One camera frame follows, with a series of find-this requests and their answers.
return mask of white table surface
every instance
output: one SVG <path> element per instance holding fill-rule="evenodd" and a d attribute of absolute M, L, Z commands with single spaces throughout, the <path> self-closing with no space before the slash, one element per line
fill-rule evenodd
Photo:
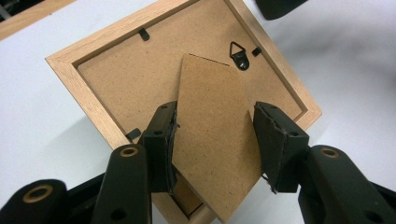
<path fill-rule="evenodd" d="M 311 0 L 265 21 L 245 1 L 322 109 L 311 146 L 344 150 L 396 190 L 396 2 Z M 0 206 L 38 179 L 70 189 L 106 169 L 110 147 L 44 59 L 152 2 L 78 0 L 0 41 Z M 274 195 L 260 180 L 230 223 L 303 220 L 297 194 Z"/>

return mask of white background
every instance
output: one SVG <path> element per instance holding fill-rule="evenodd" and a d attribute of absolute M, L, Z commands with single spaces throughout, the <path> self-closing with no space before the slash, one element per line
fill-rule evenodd
<path fill-rule="evenodd" d="M 38 179 L 73 188 L 106 169 L 110 147 L 44 58 L 152 2 L 78 0 L 0 41 L 0 206 Z M 396 190 L 396 2 L 311 0 L 276 21 L 246 3 L 322 109 L 311 146 L 343 149 Z M 230 223 L 303 220 L 297 194 L 260 180 Z"/>

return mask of circular hole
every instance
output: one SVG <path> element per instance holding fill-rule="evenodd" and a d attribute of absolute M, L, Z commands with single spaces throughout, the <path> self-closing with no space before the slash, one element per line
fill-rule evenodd
<path fill-rule="evenodd" d="M 330 158 L 337 158 L 339 156 L 338 152 L 334 151 L 333 149 L 322 148 L 320 151 L 323 155 L 330 157 Z"/>
<path fill-rule="evenodd" d="M 47 198 L 52 193 L 53 187 L 51 185 L 40 185 L 29 190 L 23 195 L 25 203 L 36 203 Z"/>
<path fill-rule="evenodd" d="M 290 134 L 291 136 L 298 136 L 298 135 L 299 135 L 297 132 L 289 132 L 289 134 Z"/>
<path fill-rule="evenodd" d="M 119 221 L 122 220 L 124 218 L 126 218 L 126 212 L 122 209 L 116 209 L 111 213 L 111 219 L 115 220 L 115 221 Z"/>
<path fill-rule="evenodd" d="M 137 154 L 139 150 L 135 147 L 127 147 L 120 152 L 122 157 L 132 157 Z"/>
<path fill-rule="evenodd" d="M 364 211 L 364 215 L 366 215 L 366 217 L 367 217 L 370 221 L 372 221 L 372 222 L 375 222 L 375 223 L 382 223 L 382 222 L 384 222 L 384 220 L 382 219 L 382 217 L 381 217 L 379 214 L 375 213 L 375 212 L 372 212 L 372 211 Z"/>

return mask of brown hardboard backing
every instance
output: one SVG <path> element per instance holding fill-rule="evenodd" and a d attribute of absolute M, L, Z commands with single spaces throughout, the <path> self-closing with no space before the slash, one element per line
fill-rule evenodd
<path fill-rule="evenodd" d="M 250 60 L 247 71 L 237 71 L 250 114 L 256 101 L 277 105 L 293 119 L 302 112 L 262 55 L 250 54 L 256 46 L 223 1 L 198 1 L 146 29 L 149 41 L 134 35 L 78 66 L 123 132 L 145 130 L 159 105 L 177 99 L 185 53 L 235 67 L 231 41 L 242 45 Z"/>
<path fill-rule="evenodd" d="M 185 55 L 174 165 L 221 221 L 260 178 L 260 151 L 236 69 Z"/>

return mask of wooden frame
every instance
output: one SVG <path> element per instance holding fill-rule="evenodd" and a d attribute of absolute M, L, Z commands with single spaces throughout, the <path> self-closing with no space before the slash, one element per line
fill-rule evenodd
<path fill-rule="evenodd" d="M 113 149 L 130 142 L 81 76 L 78 66 L 137 34 L 142 27 L 150 27 L 195 2 L 197 0 L 160 0 L 46 59 Z M 244 2 L 242 0 L 224 0 L 224 2 L 245 28 L 253 42 L 262 48 L 262 54 L 266 61 L 302 109 L 302 113 L 295 121 L 306 130 L 321 115 L 318 105 Z M 153 194 L 152 200 L 164 217 L 172 223 L 207 223 L 215 218 L 204 205 L 201 205 L 190 217 L 186 217 L 175 201 L 165 193 Z"/>

